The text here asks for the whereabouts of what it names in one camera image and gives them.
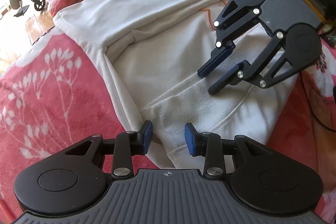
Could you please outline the white sweatshirt orange bear outline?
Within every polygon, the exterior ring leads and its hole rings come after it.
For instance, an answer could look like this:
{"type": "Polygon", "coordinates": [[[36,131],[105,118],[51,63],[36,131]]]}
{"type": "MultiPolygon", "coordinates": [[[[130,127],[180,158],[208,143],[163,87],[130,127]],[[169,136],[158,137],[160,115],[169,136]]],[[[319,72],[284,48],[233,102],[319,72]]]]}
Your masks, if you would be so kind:
{"type": "Polygon", "coordinates": [[[209,77],[198,77],[214,48],[213,22],[224,1],[84,0],[54,17],[102,76],[124,129],[153,123],[147,157],[159,168],[202,168],[204,160],[190,156],[185,142],[189,122],[225,139],[243,134],[267,143],[296,81],[269,89],[243,82],[209,95],[222,73],[254,60],[269,42],[255,26],[209,77]]]}

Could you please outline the pink floral bed blanket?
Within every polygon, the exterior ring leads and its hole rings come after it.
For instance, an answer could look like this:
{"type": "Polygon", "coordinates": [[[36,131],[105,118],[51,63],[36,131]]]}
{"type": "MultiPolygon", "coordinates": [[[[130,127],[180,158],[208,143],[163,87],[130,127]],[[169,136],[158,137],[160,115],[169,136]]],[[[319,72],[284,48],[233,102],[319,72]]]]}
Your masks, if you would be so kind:
{"type": "MultiPolygon", "coordinates": [[[[265,145],[313,168],[324,183],[316,213],[335,222],[335,49],[296,78],[265,145]]],[[[1,220],[21,215],[14,180],[29,165],[93,134],[126,131],[83,49],[56,26],[1,74],[1,220]]],[[[157,167],[146,156],[135,168],[157,167]]]]}

